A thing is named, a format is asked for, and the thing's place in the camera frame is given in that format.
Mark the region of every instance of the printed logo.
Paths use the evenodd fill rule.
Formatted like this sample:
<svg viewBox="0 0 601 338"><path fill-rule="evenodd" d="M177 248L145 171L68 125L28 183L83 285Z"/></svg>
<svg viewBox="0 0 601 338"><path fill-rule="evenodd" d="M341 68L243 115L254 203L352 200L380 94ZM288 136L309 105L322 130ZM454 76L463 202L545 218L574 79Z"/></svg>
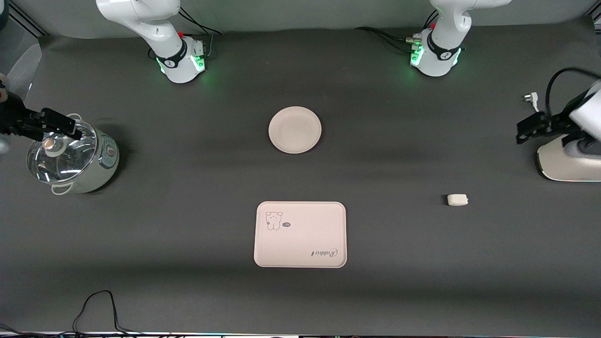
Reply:
<svg viewBox="0 0 601 338"><path fill-rule="evenodd" d="M267 229L268 230L279 230L279 227L282 225L282 215L283 212L266 212L265 219L267 220Z"/></svg>
<svg viewBox="0 0 601 338"><path fill-rule="evenodd" d="M336 257L338 255L338 249L333 248L328 251L313 251L311 257Z"/></svg>

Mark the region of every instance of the power cord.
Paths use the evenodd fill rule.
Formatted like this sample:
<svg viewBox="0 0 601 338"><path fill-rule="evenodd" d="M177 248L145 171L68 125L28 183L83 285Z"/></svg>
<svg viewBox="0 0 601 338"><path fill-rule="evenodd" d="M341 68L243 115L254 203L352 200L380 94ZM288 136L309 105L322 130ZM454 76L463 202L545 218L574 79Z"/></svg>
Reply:
<svg viewBox="0 0 601 338"><path fill-rule="evenodd" d="M551 80L549 80L549 85L547 85L547 92L546 92L546 97L545 97L545 107L546 107L545 114L546 114L547 118L553 116L553 114L551 113L551 88L553 87L553 83L555 83L555 80L557 80L557 77L559 77L559 75L566 73L566 72L575 72L575 73L579 73L582 75L587 75L587 76L597 79L597 80L601 80L601 74L591 72L590 70L586 70L586 69L578 68L578 67L563 68L559 72L556 72L553 75L553 77L551 77Z"/></svg>
<svg viewBox="0 0 601 338"><path fill-rule="evenodd" d="M193 23L193 24L195 24L196 26L199 26L199 27L200 27L200 28L201 28L201 29L202 29L202 30L203 30L203 31L204 31L204 32L205 32L207 35L209 35L209 32L207 31L207 29L208 29L209 31L213 31L213 32L215 32L215 33L217 33L217 34L219 34L219 35L222 35L220 31L218 31L218 30L215 30L215 29L213 29L213 28L210 28L210 27L207 27L207 26L203 26L203 25L201 25L200 23L198 23L196 20L194 20L194 18L193 18L193 17L192 17L190 14L188 14L188 12L187 12L187 11L186 11L186 10L185 10L183 7L180 7L180 9L182 10L182 12L183 12L183 13L182 13L182 12L179 12L179 15L181 15L181 16L182 16L184 19L186 19L186 20L188 20L188 21L192 22L192 23Z"/></svg>
<svg viewBox="0 0 601 338"><path fill-rule="evenodd" d="M393 42L394 41L402 41L402 42L406 42L406 40L404 38L400 38L400 37L396 37L392 34L388 34L385 31L382 31L381 29L377 29L377 28L373 28L373 27L366 27L366 26L362 26L362 27L357 27L355 28L357 30L360 31L369 31L369 32L373 32L375 33L377 36L379 36L380 38L382 38L382 40L384 40L384 42L386 42L387 44L389 44L392 48L400 51L400 52L404 52L404 53L412 53L413 51L410 49L403 49L397 45L395 45Z"/></svg>
<svg viewBox="0 0 601 338"><path fill-rule="evenodd" d="M45 334L45 333L37 333L37 332L21 332L21 331L17 331L11 327L9 327L8 325L2 324L0 323L0 329L5 330L5 331L9 331L14 333L15 335L0 335L1 338L91 338L91 337L114 337L115 334L88 334L88 333L83 333L78 331L78 321L79 318L84 314L85 312L85 308L88 305L89 300L93 297L96 296L100 293L106 292L109 294L109 296L111 297L111 304L112 304L112 311L113 311L113 325L115 327L115 330L119 331L123 337L132 337L132 338L138 338L139 336L136 334L131 334L130 332L133 333L138 333L140 334L140 336L144 336L144 333L139 332L139 331L134 331L128 328L124 328L119 324L119 318L117 316L117 307L115 306L115 298L113 297L113 294L110 290L101 290L95 293L92 293L90 296L88 296L88 298L86 298L84 304L81 307L81 311L79 312L79 314L77 315L77 317L75 317L75 319L73 320L73 323L71 325L71 331L65 331L62 333L57 333L57 334Z"/></svg>
<svg viewBox="0 0 601 338"><path fill-rule="evenodd" d="M524 101L526 102L530 102L530 104L532 105L532 108L534 108L535 112L540 112L540 110L538 110L538 93L533 91L530 94L526 94L523 96Z"/></svg>
<svg viewBox="0 0 601 338"><path fill-rule="evenodd" d="M215 37L215 34L211 34L211 41L209 42L209 52L207 53L206 57L211 56L211 52L213 52L213 38Z"/></svg>
<svg viewBox="0 0 601 338"><path fill-rule="evenodd" d="M100 293L106 292L109 294L109 296L111 297L111 304L112 304L112 308L113 308L113 326L115 327L115 330L123 333L123 334L128 334L127 331L131 331L131 332L136 332L136 333L141 333L141 332L137 332L128 328L124 328L121 325L119 325L119 317L117 316L117 307L115 306L115 298L112 295L112 292L109 290L101 290L101 291L97 291L95 293L92 293L91 295L88 296L88 298L86 298L83 306L81 307L81 311L79 312L79 314L77 315L77 317L75 317L75 320L73 320L73 325L71 326L71 329L73 330L73 332L79 332L77 330L77 323L79 321L79 318L84 314L85 312L85 307L86 305L88 305L88 301L93 297L96 296Z"/></svg>
<svg viewBox="0 0 601 338"><path fill-rule="evenodd" d="M426 29L426 27L428 27L437 17L438 17L438 11L434 10L432 13L430 13L430 15L428 16L428 19L426 19L426 23L424 23L423 29Z"/></svg>

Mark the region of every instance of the small white block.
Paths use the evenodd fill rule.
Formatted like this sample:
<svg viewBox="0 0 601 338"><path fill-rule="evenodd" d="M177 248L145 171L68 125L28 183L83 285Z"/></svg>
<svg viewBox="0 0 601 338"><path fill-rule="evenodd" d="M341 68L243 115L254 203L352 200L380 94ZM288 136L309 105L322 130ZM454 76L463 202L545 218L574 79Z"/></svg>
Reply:
<svg viewBox="0 0 601 338"><path fill-rule="evenodd" d="M447 201L450 206L468 205L468 196L464 194L452 194L447 196Z"/></svg>

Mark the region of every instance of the gray wall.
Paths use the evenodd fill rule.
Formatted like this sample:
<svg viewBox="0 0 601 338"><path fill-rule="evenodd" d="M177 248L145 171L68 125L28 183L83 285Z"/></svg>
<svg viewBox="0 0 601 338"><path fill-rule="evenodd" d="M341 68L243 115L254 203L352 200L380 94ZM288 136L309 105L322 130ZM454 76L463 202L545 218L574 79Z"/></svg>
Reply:
<svg viewBox="0 0 601 338"><path fill-rule="evenodd" d="M134 36L107 21L94 0L16 0L53 35L80 38ZM513 0L505 7L473 11L475 25L554 23L584 14L594 0ZM182 0L197 21L222 31L276 31L420 26L433 10L428 0ZM178 30L197 32L181 18Z"/></svg>
<svg viewBox="0 0 601 338"><path fill-rule="evenodd" d="M12 19L0 31L0 73L7 74L14 63L37 39Z"/></svg>

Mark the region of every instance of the cartoon bear print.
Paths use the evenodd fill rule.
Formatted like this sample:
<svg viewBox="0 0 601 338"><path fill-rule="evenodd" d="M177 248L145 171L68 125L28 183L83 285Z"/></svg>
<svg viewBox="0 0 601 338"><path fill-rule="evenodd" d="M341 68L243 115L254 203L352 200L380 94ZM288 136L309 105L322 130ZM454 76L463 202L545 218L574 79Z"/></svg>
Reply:
<svg viewBox="0 0 601 338"><path fill-rule="evenodd" d="M282 224L283 212L266 212L265 217L267 218L267 229L278 230Z"/></svg>

